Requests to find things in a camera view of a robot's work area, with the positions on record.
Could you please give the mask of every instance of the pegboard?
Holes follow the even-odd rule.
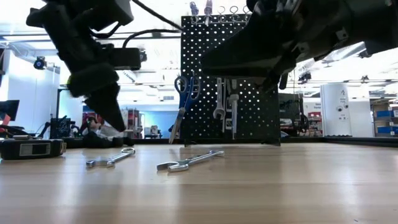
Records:
[[[194,71],[201,81],[200,100],[185,113],[182,121],[181,138],[185,140],[232,139],[231,130],[225,130],[223,133],[223,122],[213,117],[217,99],[216,78],[203,74],[200,67],[200,57],[205,52],[217,48],[220,43],[246,25],[245,22],[232,22],[231,15],[224,16],[223,23],[218,22],[218,16],[212,16],[209,26],[192,24],[190,16],[182,17],[184,32],[181,38],[181,73],[189,80]],[[247,15],[238,16],[239,21],[244,21]],[[199,23],[204,19],[204,16],[199,17]],[[279,139],[277,87],[265,93],[257,90],[250,80],[238,80],[238,93],[236,138],[263,139],[269,142]]]

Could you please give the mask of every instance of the combination wrench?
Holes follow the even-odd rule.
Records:
[[[87,161],[86,166],[87,168],[93,167],[114,167],[117,161],[120,161],[126,157],[132,156],[136,153],[136,150],[133,148],[122,149],[121,153],[117,156],[110,157],[109,159],[100,159],[100,160],[92,160]]]
[[[194,165],[203,162],[211,157],[220,156],[224,157],[224,151],[210,151],[208,154],[191,157],[182,161],[165,162],[157,165],[157,170],[168,170],[169,172],[180,172],[189,169],[189,165]]]
[[[214,119],[217,119],[218,115],[220,115],[221,120],[225,118],[225,110],[223,108],[223,80],[221,78],[217,78],[217,107],[213,113]]]

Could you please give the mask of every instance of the desk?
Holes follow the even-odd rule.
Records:
[[[225,150],[189,171],[156,165]],[[1,223],[396,223],[398,151],[339,144],[137,146],[115,169],[85,161],[120,149],[1,161]]]

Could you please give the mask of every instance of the open-end wrench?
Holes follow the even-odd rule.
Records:
[[[217,78],[217,107],[213,112],[214,119],[221,116],[221,120],[225,118],[225,110],[223,108],[223,80]]]
[[[193,165],[199,162],[203,162],[211,157],[221,156],[224,157],[224,151],[210,151],[208,154],[195,156],[183,161],[176,162],[165,162],[157,165],[157,170],[168,170],[169,172],[180,172],[189,169],[189,165]]]
[[[136,150],[133,148],[127,148],[127,149],[122,149],[121,153],[117,156],[111,157],[109,159],[102,159],[102,160],[92,160],[92,161],[87,161],[86,166],[87,168],[93,168],[96,166],[99,167],[114,167],[115,163],[117,161],[120,161],[121,159],[124,159],[126,157],[129,157],[131,155],[134,155],[136,153]]]
[[[238,127],[238,83],[236,80],[231,81],[229,101],[232,105],[232,139],[236,137],[236,130]]]

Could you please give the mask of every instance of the white wall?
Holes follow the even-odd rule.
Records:
[[[76,121],[76,126],[80,127],[83,117],[83,98],[73,98],[68,90],[61,91],[60,94],[60,110],[58,118],[65,115],[72,121]]]
[[[20,100],[18,114],[12,126],[36,131],[55,116],[59,75],[48,70],[36,70],[30,62],[9,54],[7,100]]]

